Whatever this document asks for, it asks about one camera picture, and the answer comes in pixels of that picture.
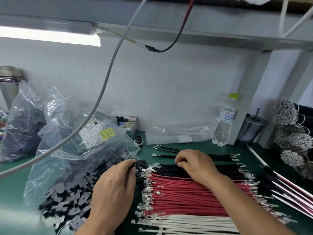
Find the white label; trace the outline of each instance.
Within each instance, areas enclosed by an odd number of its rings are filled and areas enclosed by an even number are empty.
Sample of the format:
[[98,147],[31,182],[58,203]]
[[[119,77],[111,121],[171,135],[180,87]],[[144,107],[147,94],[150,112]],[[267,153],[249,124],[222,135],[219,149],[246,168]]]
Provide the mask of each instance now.
[[91,148],[97,144],[100,144],[106,140],[100,135],[100,131],[102,131],[102,127],[98,122],[93,122],[90,124],[86,124],[80,131],[79,135],[83,139],[86,148]]
[[234,117],[234,112],[220,109],[218,115],[219,115],[218,120],[223,121],[225,123],[231,123]]
[[190,137],[189,134],[178,135],[177,137],[179,138],[179,142],[192,142],[193,141],[193,139]]

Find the hand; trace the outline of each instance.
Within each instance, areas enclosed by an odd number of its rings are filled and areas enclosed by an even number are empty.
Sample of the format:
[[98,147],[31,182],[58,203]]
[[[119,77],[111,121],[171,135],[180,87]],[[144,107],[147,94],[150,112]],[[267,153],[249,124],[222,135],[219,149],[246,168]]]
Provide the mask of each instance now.
[[135,167],[126,173],[135,162],[123,161],[101,175],[92,193],[90,215],[77,235],[111,235],[123,222],[134,199]]
[[177,166],[182,167],[190,177],[206,186],[210,186],[210,182],[217,177],[222,176],[216,169],[212,159],[199,150],[183,150],[178,153],[175,158]]

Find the person's left hand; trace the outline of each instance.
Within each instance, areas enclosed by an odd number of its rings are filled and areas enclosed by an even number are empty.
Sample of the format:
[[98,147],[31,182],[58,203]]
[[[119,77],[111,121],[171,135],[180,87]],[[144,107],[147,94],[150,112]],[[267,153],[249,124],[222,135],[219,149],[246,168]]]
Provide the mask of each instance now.
[[123,161],[101,175],[92,193],[90,215],[75,235],[111,235],[123,222],[134,199],[135,167],[126,173],[135,162]]

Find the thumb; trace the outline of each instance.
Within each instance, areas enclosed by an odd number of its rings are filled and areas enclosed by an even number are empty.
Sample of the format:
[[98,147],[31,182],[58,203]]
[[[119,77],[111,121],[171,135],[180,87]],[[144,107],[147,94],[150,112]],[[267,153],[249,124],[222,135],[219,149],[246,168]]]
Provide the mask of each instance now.
[[188,162],[184,162],[184,161],[183,162],[178,162],[177,166],[183,168],[186,172],[188,172],[188,170],[189,170]]
[[136,186],[136,168],[133,167],[128,174],[127,182],[126,182],[126,194],[128,198],[131,198],[131,201],[134,199],[135,186]]

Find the fluorescent light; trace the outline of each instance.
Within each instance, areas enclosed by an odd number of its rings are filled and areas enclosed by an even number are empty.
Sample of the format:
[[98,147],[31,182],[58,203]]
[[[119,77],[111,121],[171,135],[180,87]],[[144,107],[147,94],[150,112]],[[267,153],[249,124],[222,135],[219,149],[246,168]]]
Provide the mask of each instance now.
[[0,16],[0,37],[101,46],[93,25],[85,22]]

